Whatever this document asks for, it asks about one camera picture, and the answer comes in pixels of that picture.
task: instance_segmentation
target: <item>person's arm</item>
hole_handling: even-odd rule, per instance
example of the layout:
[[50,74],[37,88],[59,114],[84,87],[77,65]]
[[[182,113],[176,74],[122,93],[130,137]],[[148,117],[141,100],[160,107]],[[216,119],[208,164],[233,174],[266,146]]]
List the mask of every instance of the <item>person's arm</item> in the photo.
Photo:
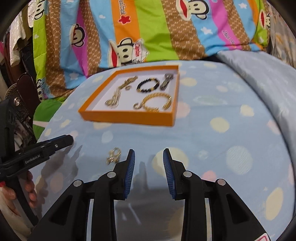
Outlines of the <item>person's arm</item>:
[[[27,173],[27,183],[25,184],[25,190],[29,193],[31,208],[35,208],[37,205],[37,195],[34,190],[35,185],[32,181],[33,176],[28,171]],[[20,217],[18,211],[16,210],[13,200],[16,198],[15,192],[4,186],[0,188],[0,210],[3,216],[6,218],[7,222],[17,234],[17,236],[22,240],[26,241],[29,237],[31,230],[28,228],[23,219]]]

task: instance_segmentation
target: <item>purple stripe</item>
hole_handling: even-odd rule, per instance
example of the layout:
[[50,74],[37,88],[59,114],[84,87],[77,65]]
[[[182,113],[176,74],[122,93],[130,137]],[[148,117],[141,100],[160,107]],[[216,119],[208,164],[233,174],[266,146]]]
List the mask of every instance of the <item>purple stripe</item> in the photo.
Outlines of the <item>purple stripe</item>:
[[80,7],[78,8],[78,14],[77,14],[77,23],[79,24],[80,27],[84,29],[85,32],[85,38],[84,38],[84,45],[81,47],[77,47],[75,45],[72,45],[73,51],[77,57],[78,63],[81,66],[83,70],[83,74],[88,77],[88,64],[87,64],[87,41],[88,41],[88,36],[86,33],[85,25],[84,25],[84,20],[82,17],[81,9]]
[[218,0],[217,3],[209,0],[211,10],[212,10],[212,19],[217,26],[219,38],[226,43],[226,46],[229,49],[242,49],[239,39],[233,33],[227,18],[227,11],[224,7],[223,1]]

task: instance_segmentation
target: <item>metal screw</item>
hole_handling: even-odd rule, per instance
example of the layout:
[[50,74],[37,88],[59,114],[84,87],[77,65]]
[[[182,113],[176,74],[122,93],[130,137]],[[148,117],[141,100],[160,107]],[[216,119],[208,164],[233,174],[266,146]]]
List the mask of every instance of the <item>metal screw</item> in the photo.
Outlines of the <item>metal screw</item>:
[[192,173],[189,172],[189,171],[186,171],[186,172],[183,172],[183,175],[184,175],[185,177],[191,177],[191,176],[192,176]]
[[107,177],[109,177],[109,178],[113,178],[115,176],[116,176],[115,172],[108,172],[108,174],[107,174]]
[[82,184],[82,181],[80,181],[80,180],[76,180],[76,181],[73,182],[73,185],[75,187],[79,187],[81,184]]
[[218,184],[221,185],[221,186],[224,186],[226,184],[226,182],[225,182],[224,179],[219,179]]

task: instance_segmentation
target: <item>jewelry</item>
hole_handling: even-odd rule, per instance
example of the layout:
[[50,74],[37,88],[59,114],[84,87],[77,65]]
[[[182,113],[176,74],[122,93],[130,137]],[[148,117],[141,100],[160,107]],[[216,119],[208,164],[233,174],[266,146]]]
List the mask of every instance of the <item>jewelry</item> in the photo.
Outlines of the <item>jewelry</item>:
[[121,155],[121,150],[118,147],[115,147],[114,150],[109,151],[109,157],[107,157],[107,164],[111,162],[118,163]]
[[[142,90],[140,89],[143,84],[145,84],[145,83],[147,83],[149,81],[152,81],[152,80],[154,80],[156,82],[156,85],[154,87],[152,87],[150,89],[142,89]],[[158,88],[159,83],[160,82],[159,82],[159,80],[157,78],[149,78],[149,79],[146,79],[146,80],[144,80],[144,81],[142,81],[141,83],[138,84],[137,91],[138,92],[142,92],[142,93],[151,92],[151,91],[156,90]]]
[[121,90],[125,87],[127,87],[130,83],[135,82],[135,80],[138,77],[132,77],[132,78],[128,78],[122,85],[120,85],[116,91],[114,92],[112,98],[110,100],[107,100],[105,102],[105,105],[110,106],[111,108],[116,108],[118,106],[118,102],[119,102],[119,98],[120,98],[120,94],[121,94]]
[[164,91],[167,86],[168,86],[168,83],[174,78],[174,75],[173,74],[165,74],[165,80],[164,82],[161,84],[161,86],[159,87],[159,89],[161,91]]
[[172,97],[169,94],[163,93],[163,92],[157,92],[157,93],[153,93],[153,94],[147,95],[142,100],[142,102],[140,104],[139,103],[135,103],[134,106],[133,106],[133,108],[134,109],[140,109],[140,108],[143,107],[146,111],[149,111],[149,112],[158,112],[159,111],[159,108],[157,108],[157,107],[156,108],[155,107],[148,107],[148,106],[145,105],[148,100],[150,100],[152,98],[155,98],[155,97],[166,97],[166,98],[168,98],[168,102],[163,105],[163,109],[164,110],[167,110],[171,106],[171,104],[172,104]]

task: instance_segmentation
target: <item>sticker with red border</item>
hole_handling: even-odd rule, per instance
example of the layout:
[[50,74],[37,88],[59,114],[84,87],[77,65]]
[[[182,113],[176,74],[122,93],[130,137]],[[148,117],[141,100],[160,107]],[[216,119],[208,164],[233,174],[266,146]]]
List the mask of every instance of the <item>sticker with red border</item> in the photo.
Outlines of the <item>sticker with red border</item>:
[[257,238],[255,241],[270,241],[267,233],[262,234],[259,238]]

